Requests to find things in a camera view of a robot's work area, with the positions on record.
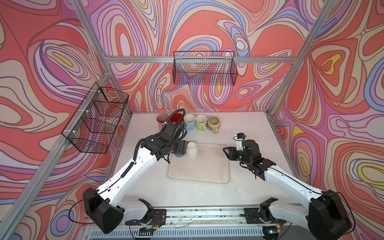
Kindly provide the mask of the beige ceramic teapot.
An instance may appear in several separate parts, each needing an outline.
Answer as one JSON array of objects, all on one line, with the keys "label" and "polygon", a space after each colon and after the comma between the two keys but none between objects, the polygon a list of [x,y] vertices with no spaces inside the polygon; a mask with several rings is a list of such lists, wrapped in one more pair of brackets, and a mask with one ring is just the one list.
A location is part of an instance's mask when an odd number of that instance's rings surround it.
[{"label": "beige ceramic teapot", "polygon": [[214,134],[217,134],[221,126],[221,121],[218,117],[209,117],[207,126]]}]

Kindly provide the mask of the light blue mug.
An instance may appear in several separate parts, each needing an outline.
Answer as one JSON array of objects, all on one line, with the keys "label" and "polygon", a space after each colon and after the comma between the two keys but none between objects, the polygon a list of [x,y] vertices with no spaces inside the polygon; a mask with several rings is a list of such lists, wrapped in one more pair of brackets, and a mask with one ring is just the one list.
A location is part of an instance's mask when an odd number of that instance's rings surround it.
[{"label": "light blue mug", "polygon": [[196,126],[196,117],[192,114],[185,115],[184,125],[187,131],[192,131]]}]

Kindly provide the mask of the black skull mug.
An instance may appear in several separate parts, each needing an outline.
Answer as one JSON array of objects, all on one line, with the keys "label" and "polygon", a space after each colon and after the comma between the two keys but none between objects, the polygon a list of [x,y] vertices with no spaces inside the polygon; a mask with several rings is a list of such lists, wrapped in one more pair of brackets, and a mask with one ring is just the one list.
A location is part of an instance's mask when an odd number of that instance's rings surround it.
[{"label": "black skull mug", "polygon": [[170,122],[173,124],[182,123],[183,122],[183,114],[182,113],[175,113],[171,117]]}]

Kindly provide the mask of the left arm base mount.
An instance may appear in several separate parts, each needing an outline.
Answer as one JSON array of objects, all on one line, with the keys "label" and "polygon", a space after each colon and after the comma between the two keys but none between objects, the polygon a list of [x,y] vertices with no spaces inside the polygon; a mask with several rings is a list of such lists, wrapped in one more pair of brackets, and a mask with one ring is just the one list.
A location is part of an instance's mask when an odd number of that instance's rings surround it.
[{"label": "left arm base mount", "polygon": [[141,220],[126,221],[126,226],[161,227],[166,223],[167,210],[149,210]]}]

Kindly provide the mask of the pink mug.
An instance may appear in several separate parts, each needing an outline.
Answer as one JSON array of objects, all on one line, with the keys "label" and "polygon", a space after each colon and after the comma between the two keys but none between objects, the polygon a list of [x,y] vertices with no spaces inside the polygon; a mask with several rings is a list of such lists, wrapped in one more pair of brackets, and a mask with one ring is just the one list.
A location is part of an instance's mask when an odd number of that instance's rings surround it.
[{"label": "pink mug", "polygon": [[166,123],[168,121],[168,118],[169,118],[168,114],[159,114],[157,116],[157,123],[158,123],[159,131],[161,131],[164,128],[164,126],[166,125]]}]

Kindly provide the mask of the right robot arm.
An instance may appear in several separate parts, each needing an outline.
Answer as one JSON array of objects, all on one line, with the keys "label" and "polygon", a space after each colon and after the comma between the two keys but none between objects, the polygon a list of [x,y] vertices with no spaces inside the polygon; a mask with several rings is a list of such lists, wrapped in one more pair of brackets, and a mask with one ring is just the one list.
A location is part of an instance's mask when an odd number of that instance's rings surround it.
[{"label": "right robot arm", "polygon": [[256,178],[279,187],[300,203],[299,206],[285,204],[270,197],[255,214],[245,211],[246,216],[265,224],[287,221],[310,231],[318,240],[338,240],[354,229],[347,214],[350,207],[343,204],[341,193],[322,191],[286,173],[275,162],[262,157],[254,140],[235,140],[236,147],[223,149],[228,160],[239,162]]}]

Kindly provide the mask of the green mug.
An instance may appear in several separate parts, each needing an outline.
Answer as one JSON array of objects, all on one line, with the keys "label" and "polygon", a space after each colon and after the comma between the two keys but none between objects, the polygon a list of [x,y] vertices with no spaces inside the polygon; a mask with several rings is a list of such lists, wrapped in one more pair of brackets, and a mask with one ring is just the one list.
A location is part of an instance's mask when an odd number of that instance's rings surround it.
[{"label": "green mug", "polygon": [[196,128],[198,131],[205,131],[207,128],[207,117],[204,115],[198,115],[196,116]]}]

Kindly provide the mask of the white mug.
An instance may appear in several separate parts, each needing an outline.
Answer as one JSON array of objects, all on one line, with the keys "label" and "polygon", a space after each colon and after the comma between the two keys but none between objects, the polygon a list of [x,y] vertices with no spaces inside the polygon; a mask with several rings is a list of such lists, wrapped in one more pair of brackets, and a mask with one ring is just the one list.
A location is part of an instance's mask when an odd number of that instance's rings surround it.
[{"label": "white mug", "polygon": [[189,142],[187,144],[186,155],[190,159],[196,159],[198,156],[198,144],[196,142]]}]

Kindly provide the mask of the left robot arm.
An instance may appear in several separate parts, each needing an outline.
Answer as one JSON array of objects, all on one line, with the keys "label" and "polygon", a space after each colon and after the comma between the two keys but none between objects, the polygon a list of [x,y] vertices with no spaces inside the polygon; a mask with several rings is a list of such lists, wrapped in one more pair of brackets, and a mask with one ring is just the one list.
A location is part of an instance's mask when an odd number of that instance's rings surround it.
[{"label": "left robot arm", "polygon": [[139,199],[129,204],[121,201],[133,183],[160,159],[170,162],[170,155],[185,155],[187,130],[181,120],[172,122],[170,118],[156,134],[140,139],[133,157],[108,181],[96,189],[88,188],[83,193],[85,213],[104,234],[116,229],[121,223],[138,221],[147,225],[154,215],[154,208],[148,201]]}]

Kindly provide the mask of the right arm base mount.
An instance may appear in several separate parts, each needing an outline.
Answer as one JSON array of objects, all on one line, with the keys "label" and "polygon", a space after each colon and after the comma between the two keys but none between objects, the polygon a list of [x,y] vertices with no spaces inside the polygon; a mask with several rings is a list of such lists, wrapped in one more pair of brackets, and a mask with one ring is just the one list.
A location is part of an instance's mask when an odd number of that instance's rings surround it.
[{"label": "right arm base mount", "polygon": [[278,224],[284,225],[285,220],[276,219],[268,209],[265,208],[244,208],[242,217],[246,218],[247,224]]}]

